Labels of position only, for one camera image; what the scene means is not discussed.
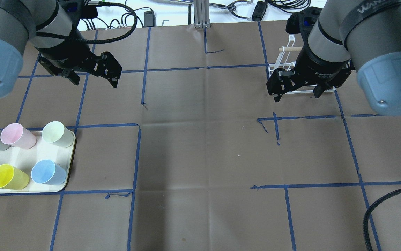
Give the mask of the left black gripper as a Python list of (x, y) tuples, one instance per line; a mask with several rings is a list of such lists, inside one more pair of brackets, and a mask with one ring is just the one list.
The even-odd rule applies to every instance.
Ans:
[(75, 63), (59, 64), (58, 61), (46, 59), (44, 56), (41, 56), (38, 62), (52, 76), (66, 78), (75, 86), (80, 82), (77, 73), (89, 73), (105, 78), (113, 88), (117, 88), (122, 73), (122, 66), (110, 52), (103, 52), (99, 56), (89, 53)]

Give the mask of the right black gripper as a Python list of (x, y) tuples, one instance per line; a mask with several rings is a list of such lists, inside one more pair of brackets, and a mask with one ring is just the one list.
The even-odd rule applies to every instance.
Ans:
[(273, 95), (275, 103), (280, 102), (283, 95), (297, 89), (316, 85), (313, 89), (315, 98), (319, 98), (332, 87), (341, 87), (352, 73), (350, 60), (328, 62), (311, 56), (307, 52), (299, 53), (296, 65), (292, 70), (277, 68), (266, 82), (269, 95)]

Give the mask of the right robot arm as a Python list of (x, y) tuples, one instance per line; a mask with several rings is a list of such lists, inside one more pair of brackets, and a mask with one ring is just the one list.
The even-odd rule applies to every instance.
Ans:
[(401, 0), (328, 0), (291, 14), (285, 30), (300, 34), (303, 47), (293, 69), (268, 79), (275, 102), (308, 85), (318, 98), (355, 70), (373, 111), (401, 115)]

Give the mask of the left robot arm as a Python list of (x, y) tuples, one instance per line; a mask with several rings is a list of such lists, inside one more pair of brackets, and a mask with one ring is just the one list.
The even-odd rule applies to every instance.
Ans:
[(58, 0), (0, 0), (0, 98), (12, 92), (20, 76), (27, 43), (41, 53), (39, 63), (52, 76), (78, 85), (79, 73), (89, 73), (118, 86), (119, 62), (110, 52), (95, 55), (88, 45), (112, 43), (122, 37), (84, 39), (77, 28), (79, 15), (69, 14)]

